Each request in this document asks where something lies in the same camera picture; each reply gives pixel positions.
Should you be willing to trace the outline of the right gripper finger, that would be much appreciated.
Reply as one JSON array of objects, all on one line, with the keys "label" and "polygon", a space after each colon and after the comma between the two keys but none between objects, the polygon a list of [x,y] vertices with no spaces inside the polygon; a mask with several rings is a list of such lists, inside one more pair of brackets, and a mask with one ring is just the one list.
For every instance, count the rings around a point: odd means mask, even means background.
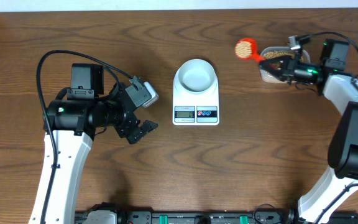
[{"label": "right gripper finger", "polygon": [[283,74],[284,70],[263,70],[260,68],[260,75],[263,81],[265,82],[285,82],[287,80],[286,76]]},{"label": "right gripper finger", "polygon": [[275,57],[271,59],[261,60],[259,66],[263,70],[281,70],[286,68],[288,57]]}]

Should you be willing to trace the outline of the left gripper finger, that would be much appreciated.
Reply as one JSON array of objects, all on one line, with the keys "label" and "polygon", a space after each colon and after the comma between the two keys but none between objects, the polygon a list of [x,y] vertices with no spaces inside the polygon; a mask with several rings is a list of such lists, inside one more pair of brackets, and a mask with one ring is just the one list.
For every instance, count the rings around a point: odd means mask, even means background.
[{"label": "left gripper finger", "polygon": [[135,76],[130,79],[130,83],[131,85],[126,88],[126,92],[138,108],[150,99],[150,95],[144,86],[144,82],[139,77]]},{"label": "left gripper finger", "polygon": [[141,126],[138,126],[135,131],[135,143],[139,142],[142,138],[144,138],[148,133],[154,131],[158,128],[158,124],[145,120]]}]

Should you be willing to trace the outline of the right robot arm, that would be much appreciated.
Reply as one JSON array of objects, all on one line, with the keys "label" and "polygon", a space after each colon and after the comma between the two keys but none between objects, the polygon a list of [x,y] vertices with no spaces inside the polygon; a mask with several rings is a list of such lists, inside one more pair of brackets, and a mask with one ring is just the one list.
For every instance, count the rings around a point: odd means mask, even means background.
[{"label": "right robot arm", "polygon": [[259,60],[259,67],[281,82],[314,85],[341,119],[328,147],[328,168],[313,188],[298,199],[289,223],[328,223],[334,211],[358,190],[358,79],[345,71],[350,39],[326,39],[320,62],[301,61],[307,37],[289,38],[294,56]]}]

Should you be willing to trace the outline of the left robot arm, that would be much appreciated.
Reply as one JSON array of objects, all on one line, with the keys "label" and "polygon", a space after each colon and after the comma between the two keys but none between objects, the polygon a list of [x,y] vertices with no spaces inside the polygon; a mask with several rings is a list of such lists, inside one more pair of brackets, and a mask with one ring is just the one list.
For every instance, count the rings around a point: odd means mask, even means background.
[{"label": "left robot arm", "polygon": [[44,119],[44,163],[30,223],[74,223],[81,175],[97,128],[112,127],[129,144],[157,128],[157,123],[141,122],[134,114],[158,99],[151,84],[133,77],[129,86],[117,82],[104,95],[108,70],[102,65],[74,63],[70,87],[49,104]]}]

